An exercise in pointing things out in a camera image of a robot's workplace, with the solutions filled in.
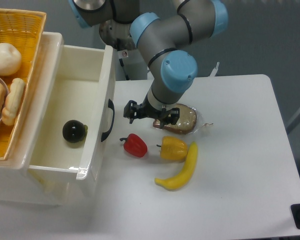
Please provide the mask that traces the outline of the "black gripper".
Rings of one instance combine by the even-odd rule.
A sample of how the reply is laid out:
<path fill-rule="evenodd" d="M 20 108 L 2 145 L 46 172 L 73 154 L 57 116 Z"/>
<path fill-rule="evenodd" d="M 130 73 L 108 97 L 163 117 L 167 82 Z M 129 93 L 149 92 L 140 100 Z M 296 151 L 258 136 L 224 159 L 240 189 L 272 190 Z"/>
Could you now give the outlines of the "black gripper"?
<path fill-rule="evenodd" d="M 132 124 L 136 119 L 151 118 L 159 120 L 159 128 L 166 125 L 175 125 L 180 118 L 180 109 L 174 107 L 170 110 L 165 105 L 160 110 L 154 108 L 148 101 L 137 104 L 134 100 L 129 100 L 123 109 L 123 117 L 129 119 Z"/>

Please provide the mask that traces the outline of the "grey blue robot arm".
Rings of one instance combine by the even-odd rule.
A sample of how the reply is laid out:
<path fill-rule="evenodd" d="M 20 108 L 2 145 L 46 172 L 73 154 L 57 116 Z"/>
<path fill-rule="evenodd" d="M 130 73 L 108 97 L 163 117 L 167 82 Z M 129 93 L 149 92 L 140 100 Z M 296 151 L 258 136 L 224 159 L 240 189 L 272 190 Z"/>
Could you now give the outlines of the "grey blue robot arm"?
<path fill-rule="evenodd" d="M 131 122 L 151 118 L 160 127 L 175 125 L 176 103 L 198 74 L 196 60 L 182 50 L 228 27 L 228 11 L 219 0 L 176 0 L 176 15 L 161 20 L 153 12 L 140 12 L 137 0 L 71 0 L 69 5 L 83 28 L 111 21 L 125 26 L 154 80 L 141 104 L 130 100 L 123 115 Z"/>

